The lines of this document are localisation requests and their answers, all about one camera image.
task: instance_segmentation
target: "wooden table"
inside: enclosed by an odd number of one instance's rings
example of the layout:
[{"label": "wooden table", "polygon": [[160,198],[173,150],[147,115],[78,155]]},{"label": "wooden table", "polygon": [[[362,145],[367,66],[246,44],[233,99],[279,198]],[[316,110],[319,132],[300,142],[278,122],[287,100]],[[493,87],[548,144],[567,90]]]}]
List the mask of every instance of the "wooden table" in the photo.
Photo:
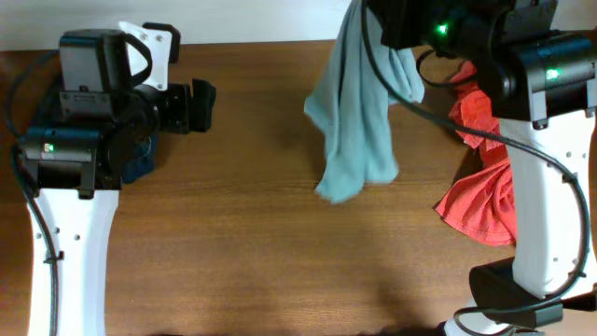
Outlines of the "wooden table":
[{"label": "wooden table", "polygon": [[[171,81],[199,77],[218,88],[214,128],[162,135],[159,169],[121,192],[108,252],[109,335],[354,335],[434,327],[466,302],[471,267],[513,255],[511,247],[472,241],[432,210],[467,147],[399,106],[390,115],[397,181],[367,186],[337,206],[313,194],[325,169],[324,138],[303,104],[332,46],[182,47]],[[0,92],[34,56],[0,55]],[[442,80],[455,63],[432,59],[425,69]],[[14,112],[20,125],[52,71],[23,88]],[[452,100],[428,91],[425,103],[446,113]],[[32,238],[8,169],[12,140],[1,126],[0,333],[22,335]],[[595,160],[591,173],[594,209]],[[596,316],[566,313],[564,323],[547,330],[594,335]]]}]

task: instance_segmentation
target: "black cable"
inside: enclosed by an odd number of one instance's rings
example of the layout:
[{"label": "black cable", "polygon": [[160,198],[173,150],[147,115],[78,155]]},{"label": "black cable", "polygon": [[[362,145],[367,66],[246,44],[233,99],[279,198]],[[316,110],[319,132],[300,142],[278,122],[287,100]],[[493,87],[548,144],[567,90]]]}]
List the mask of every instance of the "black cable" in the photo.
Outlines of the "black cable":
[{"label": "black cable", "polygon": [[50,276],[50,315],[49,315],[49,335],[56,336],[58,332],[58,258],[56,257],[56,250],[54,249],[54,242],[52,241],[51,234],[49,233],[48,225],[44,220],[44,217],[34,201],[34,192],[30,186],[25,182],[25,177],[19,168],[19,147],[13,145],[11,150],[10,164],[14,171],[17,181],[21,186],[22,192],[25,196],[25,200],[34,215],[35,221],[39,226],[41,235],[44,238],[46,249],[48,251],[48,257],[44,263],[49,264],[49,276]]},{"label": "black cable", "polygon": [[441,88],[441,89],[453,89],[453,88],[457,88],[461,85],[465,85],[465,84],[468,84],[470,82],[477,80],[477,74],[471,75],[465,79],[462,79],[462,80],[454,82],[454,83],[436,83],[436,82],[433,82],[433,81],[425,78],[425,76],[423,76],[423,74],[421,73],[421,66],[423,65],[423,62],[427,59],[427,57],[431,56],[431,54],[433,54],[433,53],[436,53],[436,51],[433,49],[428,50],[428,51],[422,53],[421,56],[419,56],[419,58],[417,59],[417,72],[419,73],[419,76],[421,77],[423,82],[427,83],[427,85],[429,85],[430,87]]},{"label": "black cable", "polygon": [[568,280],[556,290],[551,296],[545,298],[537,303],[529,304],[521,307],[512,307],[512,308],[481,308],[481,307],[471,307],[471,308],[464,308],[457,311],[454,314],[454,321],[458,325],[458,327],[468,333],[469,335],[473,336],[487,336],[483,333],[475,332],[467,328],[465,325],[462,324],[460,321],[460,316],[466,314],[485,314],[485,315],[507,315],[507,314],[517,314],[517,313],[524,313],[529,311],[538,310],[541,308],[545,308],[554,304],[561,302],[562,297],[566,295],[575,285],[578,279],[584,276],[584,269],[587,265],[587,261],[590,254],[590,210],[587,204],[587,198],[578,182],[576,175],[574,175],[565,165],[560,163],[557,159],[552,158],[550,155],[544,153],[543,151],[523,144],[522,142],[516,141],[514,139],[510,139],[501,135],[487,133],[480,130],[471,129],[465,126],[461,126],[456,124],[455,122],[438,117],[433,113],[427,112],[425,109],[409,102],[406,98],[404,98],[400,93],[398,93],[383,77],[382,72],[380,71],[380,67],[377,65],[377,62],[373,56],[373,50],[371,46],[370,37],[368,34],[368,18],[367,18],[367,9],[368,9],[368,0],[363,0],[361,10],[361,24],[363,29],[363,43],[365,45],[365,50],[367,52],[369,63],[373,68],[373,72],[378,77],[379,81],[382,85],[392,94],[395,98],[400,102],[403,106],[405,106],[408,110],[412,113],[434,122],[436,125],[449,128],[455,131],[469,133],[476,136],[480,136],[486,139],[490,139],[493,141],[497,141],[504,145],[514,147],[516,149],[525,151],[543,161],[548,162],[557,170],[559,170],[565,177],[566,181],[570,183],[572,190],[576,196],[576,201],[578,203],[579,211],[580,211],[580,247],[578,249],[578,263],[576,264],[575,268],[572,272],[569,273]]},{"label": "black cable", "polygon": [[12,116],[11,116],[10,110],[12,109],[12,103],[14,101],[15,96],[17,95],[17,91],[19,90],[19,87],[21,86],[22,82],[25,79],[27,79],[34,72],[34,70],[37,67],[39,67],[39,66],[43,65],[44,63],[46,63],[47,61],[49,61],[57,53],[58,53],[58,50],[52,50],[52,51],[44,54],[43,56],[39,57],[38,59],[36,59],[33,63],[31,63],[27,67],[27,69],[22,74],[20,74],[17,77],[17,79],[15,79],[14,82],[12,82],[10,89],[8,89],[7,100],[5,101],[5,104],[4,104],[4,115],[5,115],[5,119],[7,122],[8,130],[16,138],[21,137],[21,134],[19,133],[19,131],[17,131],[17,128],[15,127],[15,125],[12,121]]}]

